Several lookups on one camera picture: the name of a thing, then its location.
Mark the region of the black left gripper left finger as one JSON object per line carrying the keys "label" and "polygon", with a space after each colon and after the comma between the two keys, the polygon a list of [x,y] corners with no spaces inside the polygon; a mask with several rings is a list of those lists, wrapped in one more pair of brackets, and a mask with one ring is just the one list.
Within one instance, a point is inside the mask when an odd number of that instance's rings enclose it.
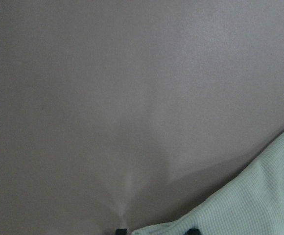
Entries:
{"label": "black left gripper left finger", "polygon": [[116,229],[115,235],[127,235],[128,231],[126,228]]}

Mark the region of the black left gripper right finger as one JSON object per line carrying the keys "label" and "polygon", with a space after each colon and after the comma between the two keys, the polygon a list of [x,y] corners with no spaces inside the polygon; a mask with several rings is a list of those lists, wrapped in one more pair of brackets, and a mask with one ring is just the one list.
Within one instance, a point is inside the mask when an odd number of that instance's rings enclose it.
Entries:
{"label": "black left gripper right finger", "polygon": [[185,233],[185,235],[201,235],[201,232],[198,228],[191,228]]}

